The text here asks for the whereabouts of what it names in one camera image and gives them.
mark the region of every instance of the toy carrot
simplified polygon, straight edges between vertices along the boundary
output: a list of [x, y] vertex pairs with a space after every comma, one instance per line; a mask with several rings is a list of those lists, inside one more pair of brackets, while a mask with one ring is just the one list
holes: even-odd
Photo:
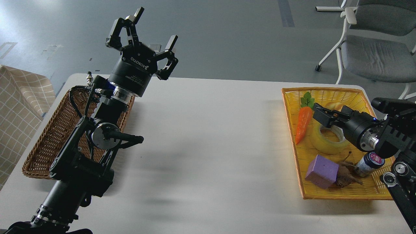
[[303, 95], [303, 97], [300, 98], [300, 102], [301, 108], [299, 110], [299, 119], [296, 128], [295, 144], [299, 144], [303, 137], [305, 137], [306, 129], [312, 118], [312, 108], [315, 99], [312, 98], [310, 92], [306, 92], [305, 95]]

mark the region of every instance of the gray floor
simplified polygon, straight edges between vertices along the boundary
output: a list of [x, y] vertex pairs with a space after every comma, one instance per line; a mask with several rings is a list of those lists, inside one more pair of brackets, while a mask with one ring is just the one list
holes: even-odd
[[[342, 19], [337, 12], [317, 12], [314, 7], [337, 4], [337, 0], [0, 0], [0, 46], [6, 43], [0, 64], [45, 75], [56, 92], [73, 73], [108, 74], [119, 57], [104, 45], [113, 21], [142, 6], [145, 11], [137, 25], [142, 42], [164, 47], [171, 35], [179, 36], [175, 46], [179, 64], [173, 77], [335, 83], [335, 55], [321, 72], [314, 68], [339, 40]], [[404, 41], [409, 49], [415, 43], [415, 32], [402, 38], [382, 37]], [[395, 98], [404, 89], [404, 84], [374, 82], [348, 72], [341, 84], [362, 86], [370, 99]]]

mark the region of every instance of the purple block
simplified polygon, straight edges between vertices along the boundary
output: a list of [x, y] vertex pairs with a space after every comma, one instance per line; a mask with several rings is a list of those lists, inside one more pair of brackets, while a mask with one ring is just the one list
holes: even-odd
[[309, 180], [320, 188], [327, 189], [337, 179], [338, 164], [317, 155], [309, 164], [305, 180]]

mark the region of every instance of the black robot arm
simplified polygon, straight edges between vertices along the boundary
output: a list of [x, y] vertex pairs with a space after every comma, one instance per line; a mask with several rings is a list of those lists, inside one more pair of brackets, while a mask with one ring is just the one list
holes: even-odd
[[314, 116], [326, 127], [343, 129], [345, 138], [361, 151], [374, 150], [389, 158], [399, 151], [391, 172], [380, 176], [408, 226], [416, 234], [416, 104], [396, 99], [375, 98], [371, 105], [387, 114], [378, 120], [347, 106], [329, 110], [315, 103]]
[[[127, 111], [133, 95], [143, 95], [153, 74], [161, 80], [167, 80], [178, 62], [172, 52], [176, 35], [171, 37], [165, 51], [159, 54], [139, 41], [135, 24], [143, 10], [139, 8], [134, 16], [114, 21], [106, 46], [120, 51], [121, 56], [109, 79], [101, 76], [92, 79], [88, 72], [88, 86], [74, 87], [89, 91], [83, 114], [73, 102], [70, 92], [69, 99], [80, 120], [50, 167], [50, 177], [57, 181], [32, 220], [14, 223], [6, 234], [63, 234], [68, 231], [68, 224], [78, 219], [78, 208], [88, 206], [91, 196], [103, 196], [113, 183], [111, 165], [118, 150], [143, 142], [142, 136], [120, 132], [117, 120]], [[123, 28], [126, 28], [129, 37], [129, 44], [124, 47], [119, 36]], [[157, 70], [157, 61], [165, 58], [168, 59], [165, 68]], [[87, 116], [92, 101], [98, 102], [97, 107], [91, 116]], [[86, 135], [90, 148], [88, 157], [78, 149], [83, 135]], [[94, 147], [105, 150], [99, 162], [94, 160]], [[81, 229], [72, 233], [92, 232]]]

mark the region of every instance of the tape roll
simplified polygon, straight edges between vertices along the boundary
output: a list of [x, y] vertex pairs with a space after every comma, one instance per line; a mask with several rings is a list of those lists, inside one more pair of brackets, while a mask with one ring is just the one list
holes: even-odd
[[[338, 137], [338, 142], [334, 142], [326, 138], [322, 134], [322, 129], [328, 129]], [[331, 128], [325, 128], [322, 124], [315, 122], [312, 135], [310, 137], [312, 145], [325, 154], [338, 154], [340, 153], [349, 142], [344, 137], [344, 132], [341, 128], [332, 125]]]

